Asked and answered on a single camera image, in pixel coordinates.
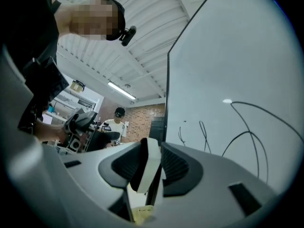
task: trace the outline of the black slot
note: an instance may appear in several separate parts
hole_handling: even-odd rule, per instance
[[[254,213],[261,207],[259,202],[242,183],[231,185],[228,188],[236,198],[246,216]]]
[[[65,166],[67,168],[70,168],[70,167],[73,167],[73,166],[76,166],[76,165],[80,165],[81,162],[80,161],[70,161],[70,162],[66,162],[65,163]]]

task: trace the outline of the black cap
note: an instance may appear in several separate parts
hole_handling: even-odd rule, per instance
[[[125,110],[122,107],[118,107],[115,110],[115,116],[116,117],[122,117],[122,116],[124,116],[124,114],[125,114]]]
[[[118,29],[113,30],[112,35],[106,35],[107,40],[117,40],[124,32],[125,19],[124,19],[124,7],[116,0],[110,0],[117,5],[118,8]]]

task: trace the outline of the fluorescent light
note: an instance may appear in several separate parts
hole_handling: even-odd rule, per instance
[[[230,99],[225,99],[225,100],[223,100],[223,102],[224,102],[224,103],[231,104],[231,103],[232,103],[232,100],[230,100]]]
[[[111,86],[112,88],[114,88],[115,90],[119,91],[120,93],[124,94],[126,97],[129,97],[130,99],[135,100],[134,96],[132,96],[129,93],[125,92],[123,89],[121,89],[120,87],[116,86],[115,84],[109,82],[108,85]]]

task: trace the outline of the tiled wall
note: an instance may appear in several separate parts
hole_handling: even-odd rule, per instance
[[[105,98],[101,104],[97,119],[101,117],[101,122],[113,119],[115,109],[118,107],[121,106]],[[149,136],[152,118],[164,117],[165,104],[127,108],[125,110],[126,115],[123,122],[129,122],[126,142],[135,142]]]
[[[105,120],[113,119],[115,110],[118,107],[122,107],[122,106],[119,104],[116,104],[115,102],[113,102],[107,98],[104,98],[104,100],[101,104],[101,107],[99,109],[98,115],[96,117],[96,120],[101,121],[103,123]]]
[[[165,104],[148,105],[126,109],[124,122],[129,122],[127,142],[140,141],[149,137],[153,117],[164,117]]]

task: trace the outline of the white ceiling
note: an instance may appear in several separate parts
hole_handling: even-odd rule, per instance
[[[69,4],[85,0],[59,1]],[[117,1],[125,8],[126,27],[137,27],[129,45],[66,35],[58,42],[58,67],[125,107],[164,103],[167,53],[204,0]],[[110,88],[109,81],[134,95],[135,102]]]

